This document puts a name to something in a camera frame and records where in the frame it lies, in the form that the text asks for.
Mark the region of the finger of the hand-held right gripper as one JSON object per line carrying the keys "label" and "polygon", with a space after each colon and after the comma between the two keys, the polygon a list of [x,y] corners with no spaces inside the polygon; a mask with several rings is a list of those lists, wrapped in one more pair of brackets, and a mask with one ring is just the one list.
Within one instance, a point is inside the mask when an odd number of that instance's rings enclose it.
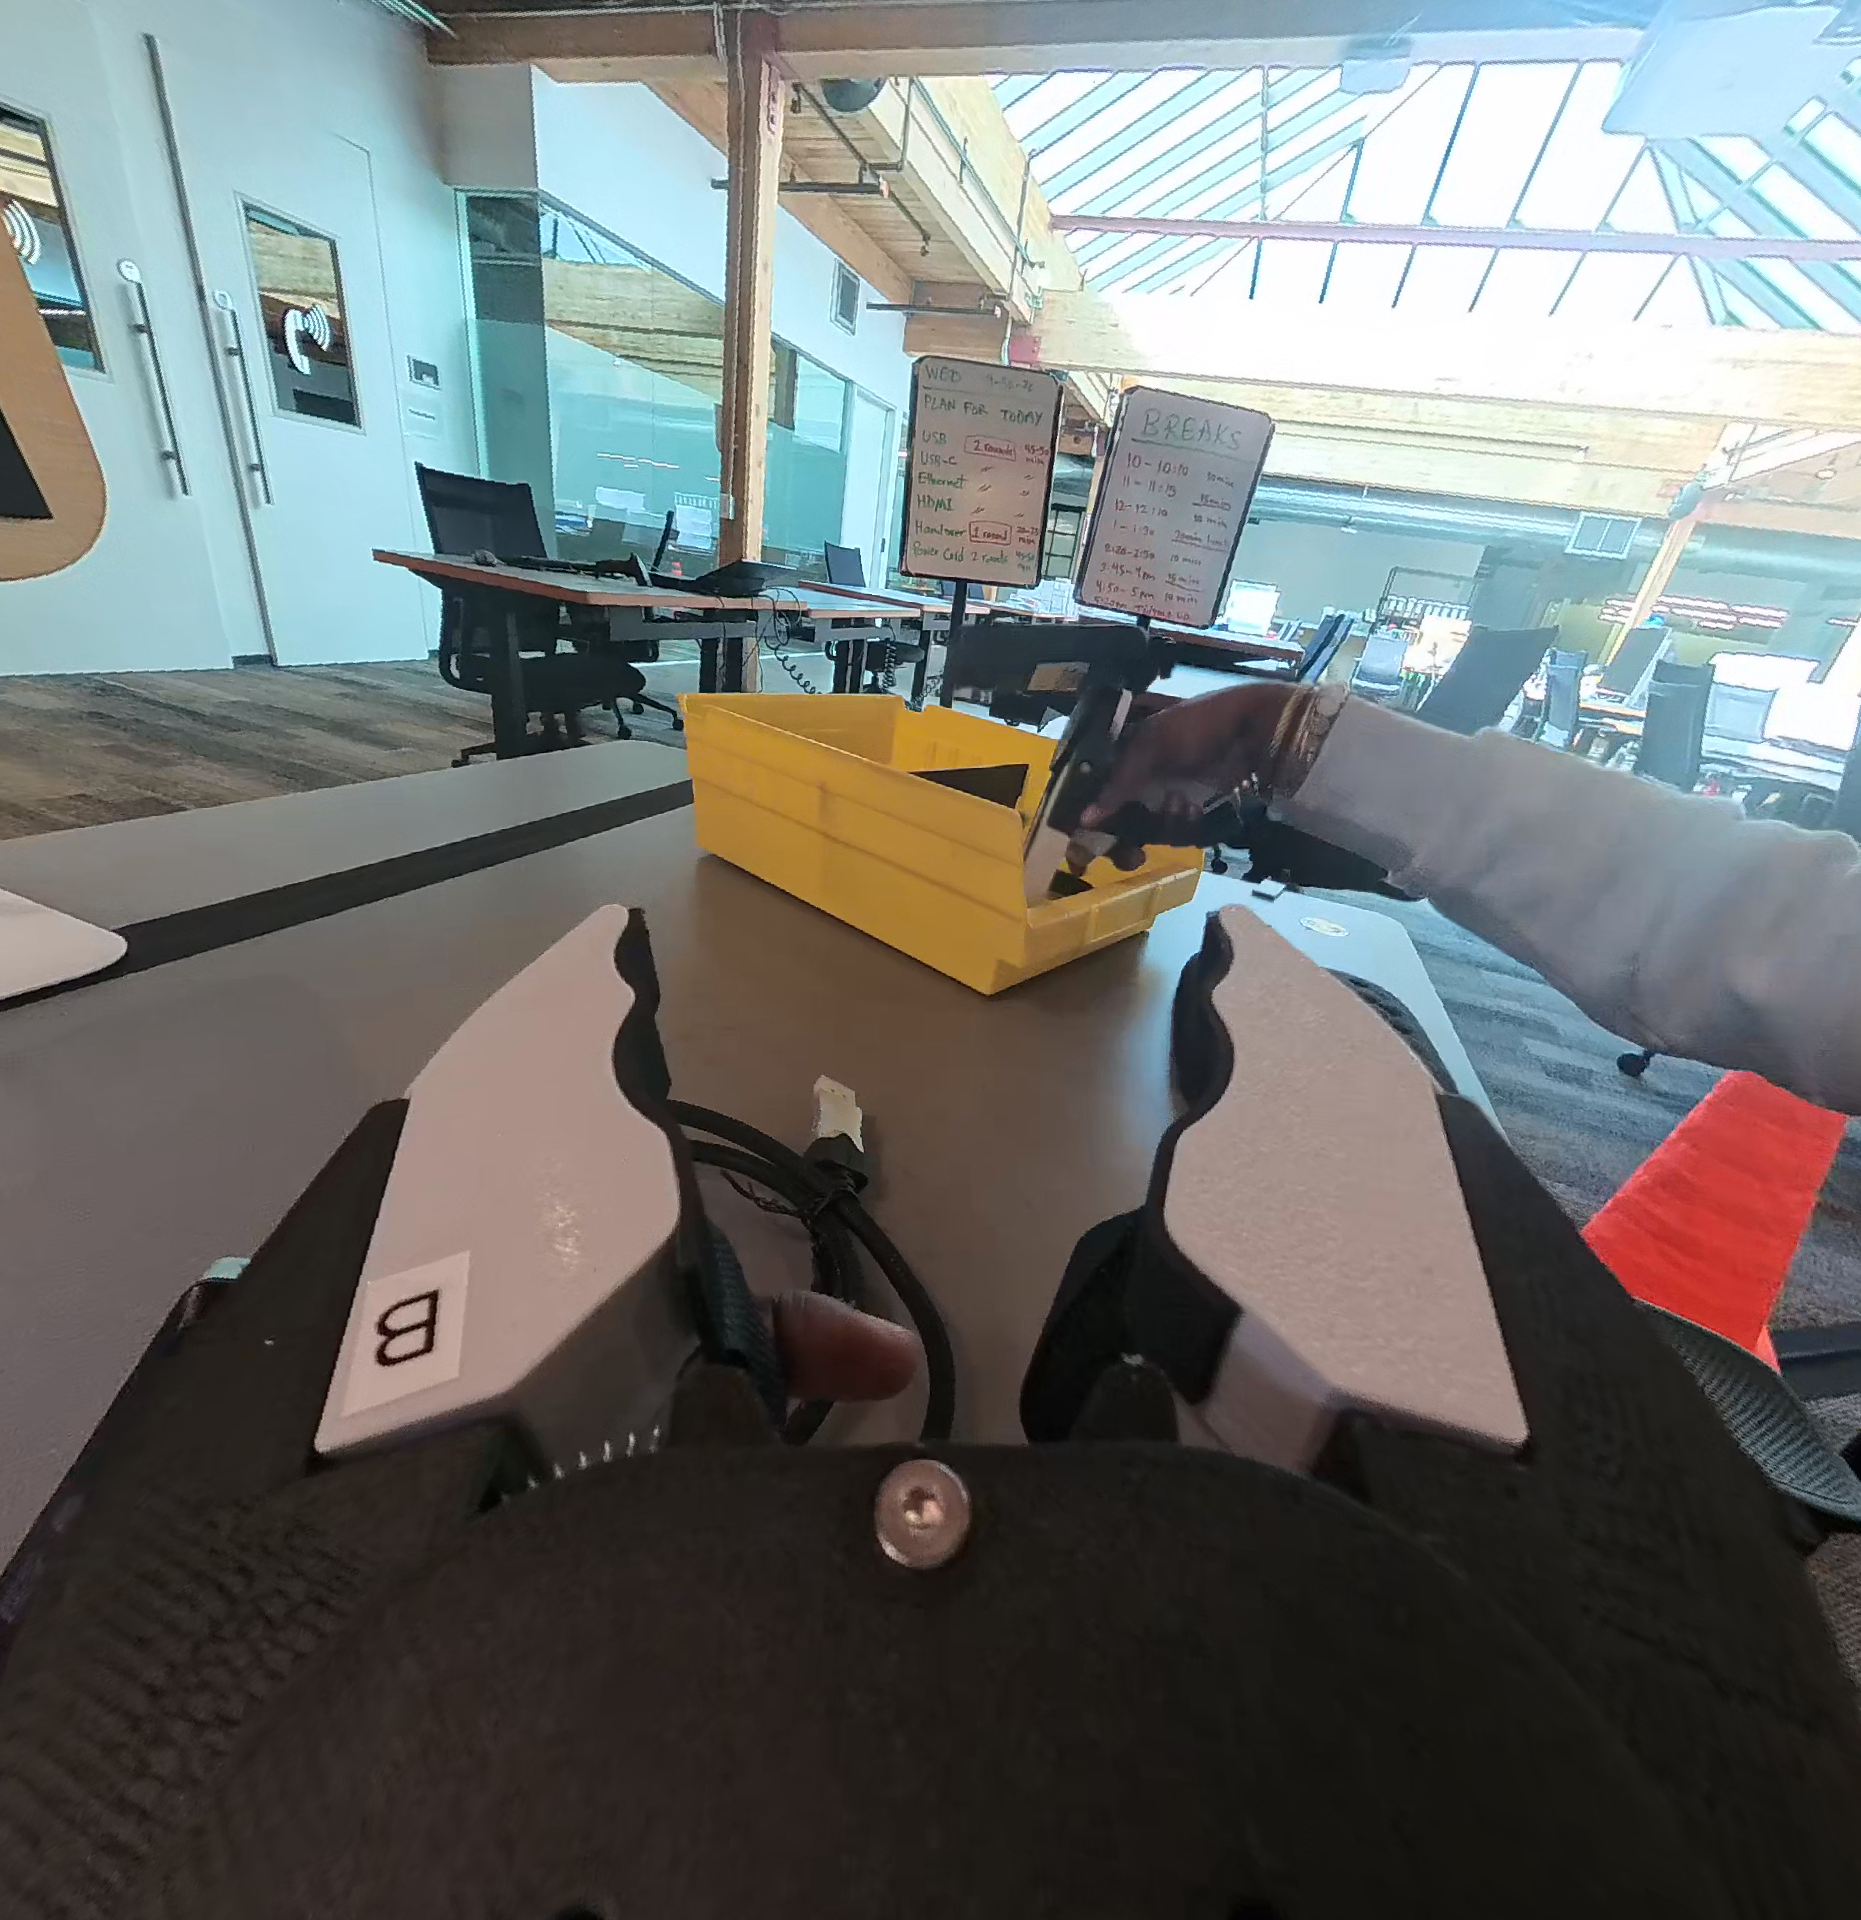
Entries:
{"label": "finger of the hand-held right gripper", "polygon": [[1025,837],[1023,898],[1049,899],[1057,875],[1079,857],[1087,810],[1105,794],[1132,719],[1135,692],[1087,688],[1079,695],[1052,756],[1036,811]]}

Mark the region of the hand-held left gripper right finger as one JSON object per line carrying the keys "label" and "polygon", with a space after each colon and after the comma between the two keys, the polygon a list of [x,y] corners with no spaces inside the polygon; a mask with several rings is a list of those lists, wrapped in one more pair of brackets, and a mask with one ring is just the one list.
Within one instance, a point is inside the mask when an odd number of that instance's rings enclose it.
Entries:
{"label": "hand-held left gripper right finger", "polygon": [[1206,917],[1171,1064],[1143,1202],[1085,1235],[1039,1336],[1026,1437],[1070,1437],[1132,1364],[1166,1382],[1171,1436],[1268,1467],[1314,1470],[1355,1415],[1519,1458],[1447,1128],[1480,1109],[1244,905]]}

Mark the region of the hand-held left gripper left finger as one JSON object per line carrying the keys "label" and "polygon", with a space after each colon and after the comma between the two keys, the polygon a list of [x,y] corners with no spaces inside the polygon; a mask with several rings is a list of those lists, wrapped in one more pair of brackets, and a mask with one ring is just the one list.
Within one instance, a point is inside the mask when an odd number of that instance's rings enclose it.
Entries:
{"label": "hand-held left gripper left finger", "polygon": [[320,1458],[499,1422],[564,1471],[661,1427],[716,1336],[716,1267],[656,1011],[646,917],[611,903],[415,1073]]}

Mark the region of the yellow plastic bin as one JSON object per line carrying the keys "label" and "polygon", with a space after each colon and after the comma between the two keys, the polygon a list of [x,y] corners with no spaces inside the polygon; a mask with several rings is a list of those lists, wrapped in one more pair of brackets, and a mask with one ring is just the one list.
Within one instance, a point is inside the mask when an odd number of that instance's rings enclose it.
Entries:
{"label": "yellow plastic bin", "polygon": [[[1196,893],[1199,852],[1169,847],[1023,898],[1042,734],[896,693],[689,692],[678,710],[702,852],[981,995],[1143,936]],[[1021,810],[915,777],[1002,761],[1033,768]]]}

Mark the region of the black cable with blue connector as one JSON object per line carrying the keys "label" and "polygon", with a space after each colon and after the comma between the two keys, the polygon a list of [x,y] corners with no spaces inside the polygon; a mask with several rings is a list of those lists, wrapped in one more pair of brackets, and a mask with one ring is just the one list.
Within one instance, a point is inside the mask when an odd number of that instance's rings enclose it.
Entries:
{"label": "black cable with blue connector", "polygon": [[[702,1195],[718,1202],[713,1244],[757,1303],[816,1292],[916,1331],[923,1368],[918,1436],[944,1441],[956,1423],[956,1358],[942,1308],[894,1235],[875,1215],[875,1160],[856,1094],[825,1073],[811,1096],[807,1139],[788,1143],[765,1125],[673,1096],[665,1114],[687,1147]],[[766,1341],[777,1353],[771,1331]],[[783,1368],[777,1423],[803,1445],[851,1403],[791,1402]]]}

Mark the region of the person's right hand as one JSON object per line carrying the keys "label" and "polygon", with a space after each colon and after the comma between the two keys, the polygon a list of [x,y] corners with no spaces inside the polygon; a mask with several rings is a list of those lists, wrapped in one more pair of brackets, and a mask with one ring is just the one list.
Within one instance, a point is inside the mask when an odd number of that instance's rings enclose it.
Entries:
{"label": "person's right hand", "polygon": [[1095,857],[1135,870],[1145,852],[1196,845],[1219,807],[1290,794],[1323,743],[1335,704],[1311,683],[1243,681],[1192,698],[1145,702],[1101,799],[1087,810],[1074,874]]}

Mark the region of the person's left hand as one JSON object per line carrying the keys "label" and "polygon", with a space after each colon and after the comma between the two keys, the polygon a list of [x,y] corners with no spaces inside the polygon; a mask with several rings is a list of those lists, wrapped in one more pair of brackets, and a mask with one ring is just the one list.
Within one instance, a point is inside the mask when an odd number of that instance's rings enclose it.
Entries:
{"label": "person's left hand", "polygon": [[909,1326],[816,1292],[788,1292],[758,1303],[772,1336],[791,1402],[886,1403],[923,1368],[923,1344]]}

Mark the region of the black textured pad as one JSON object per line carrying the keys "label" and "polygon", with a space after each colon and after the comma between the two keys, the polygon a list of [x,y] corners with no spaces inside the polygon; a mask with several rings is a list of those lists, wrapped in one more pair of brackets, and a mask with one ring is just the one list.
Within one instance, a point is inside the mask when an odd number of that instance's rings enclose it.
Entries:
{"label": "black textured pad", "polygon": [[1374,1015],[1392,1029],[1397,1039],[1418,1058],[1422,1067],[1443,1091],[1452,1096],[1462,1091],[1416,1014],[1397,993],[1368,978],[1360,978],[1351,971],[1333,971],[1333,976],[1341,980],[1352,995],[1358,995],[1358,1000],[1362,1000],[1374,1011]]}

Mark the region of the handwritten whiteboard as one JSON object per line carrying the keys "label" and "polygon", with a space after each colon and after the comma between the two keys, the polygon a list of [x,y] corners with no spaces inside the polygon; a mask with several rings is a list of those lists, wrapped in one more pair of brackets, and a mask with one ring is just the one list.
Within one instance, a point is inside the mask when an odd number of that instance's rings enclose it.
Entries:
{"label": "handwritten whiteboard", "polygon": [[1213,626],[1274,436],[1274,419],[1246,404],[1129,387],[1096,467],[1077,603]]}
{"label": "handwritten whiteboard", "polygon": [[1062,397],[1044,369],[918,355],[899,572],[999,589],[1039,586]]}

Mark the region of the red plastic bin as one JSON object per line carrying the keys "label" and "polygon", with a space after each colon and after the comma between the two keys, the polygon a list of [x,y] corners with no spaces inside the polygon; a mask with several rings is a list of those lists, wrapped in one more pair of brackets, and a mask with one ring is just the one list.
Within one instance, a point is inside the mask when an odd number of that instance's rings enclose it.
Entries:
{"label": "red plastic bin", "polygon": [[1770,1321],[1848,1123],[1753,1071],[1729,1071],[1582,1238],[1636,1301],[1777,1371]]}

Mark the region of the wooden office desk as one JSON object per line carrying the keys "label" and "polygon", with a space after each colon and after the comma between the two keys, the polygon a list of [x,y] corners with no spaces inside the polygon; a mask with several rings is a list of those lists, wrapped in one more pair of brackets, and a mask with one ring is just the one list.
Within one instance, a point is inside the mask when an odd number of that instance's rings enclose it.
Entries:
{"label": "wooden office desk", "polygon": [[848,626],[848,650],[889,644],[906,651],[928,644],[947,621],[944,607],[906,594],[780,584],[765,591],[724,595],[668,586],[641,586],[615,575],[564,573],[553,565],[483,564],[478,557],[375,548],[375,564],[396,565],[441,594],[449,638],[438,659],[468,651],[516,670],[524,650],[547,626],[546,607],[597,613],[606,641],[634,663],[655,658],[667,640],[694,641],[704,693],[758,688],[758,665],[803,632]]}

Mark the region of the white tablet stand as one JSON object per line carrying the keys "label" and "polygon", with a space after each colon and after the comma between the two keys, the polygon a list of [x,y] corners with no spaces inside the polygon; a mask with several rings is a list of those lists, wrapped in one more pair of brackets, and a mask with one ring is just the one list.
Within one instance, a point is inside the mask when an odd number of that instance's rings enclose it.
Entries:
{"label": "white tablet stand", "polygon": [[0,1004],[85,982],[126,957],[126,939],[0,888]]}

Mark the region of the black office chair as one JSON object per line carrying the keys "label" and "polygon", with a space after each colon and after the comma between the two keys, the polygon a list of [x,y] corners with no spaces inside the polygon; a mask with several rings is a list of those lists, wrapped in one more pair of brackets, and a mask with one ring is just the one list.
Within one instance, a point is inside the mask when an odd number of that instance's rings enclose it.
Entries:
{"label": "black office chair", "polygon": [[[465,564],[547,560],[533,493],[427,466],[413,467],[432,552]],[[645,699],[645,677],[606,630],[606,611],[522,589],[440,586],[435,665],[455,692],[492,708],[493,756],[565,751],[588,743],[586,708],[604,708],[618,740],[623,708]]]}

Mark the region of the wooden post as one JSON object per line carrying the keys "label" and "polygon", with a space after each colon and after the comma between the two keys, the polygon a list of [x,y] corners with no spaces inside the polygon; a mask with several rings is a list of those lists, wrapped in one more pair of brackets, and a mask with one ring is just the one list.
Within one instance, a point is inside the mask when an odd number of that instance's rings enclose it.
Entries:
{"label": "wooden post", "polygon": [[726,258],[718,408],[718,561],[761,556],[772,401],[772,285],[788,79],[771,12],[732,8],[726,53]]}

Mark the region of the black board with tan frame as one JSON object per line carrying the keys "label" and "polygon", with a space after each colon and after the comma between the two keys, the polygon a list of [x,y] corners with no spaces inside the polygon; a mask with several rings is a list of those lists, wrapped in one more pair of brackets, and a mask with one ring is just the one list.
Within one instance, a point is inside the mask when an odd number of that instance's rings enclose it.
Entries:
{"label": "black board with tan frame", "polygon": [[74,565],[104,518],[102,466],[0,214],[0,581]]}

